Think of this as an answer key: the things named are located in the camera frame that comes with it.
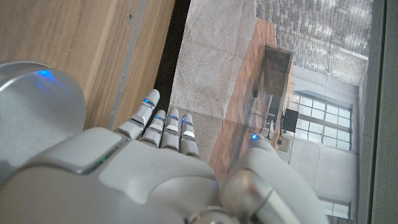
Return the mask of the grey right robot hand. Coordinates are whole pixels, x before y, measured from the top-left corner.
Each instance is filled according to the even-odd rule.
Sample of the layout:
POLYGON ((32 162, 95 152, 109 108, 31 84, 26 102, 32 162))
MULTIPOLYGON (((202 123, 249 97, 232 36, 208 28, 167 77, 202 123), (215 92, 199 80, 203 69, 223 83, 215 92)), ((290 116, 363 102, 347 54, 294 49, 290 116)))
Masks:
POLYGON ((253 134, 224 182, 200 160, 190 114, 152 90, 114 131, 91 128, 1 185, 2 223, 326 223, 301 176, 253 134))

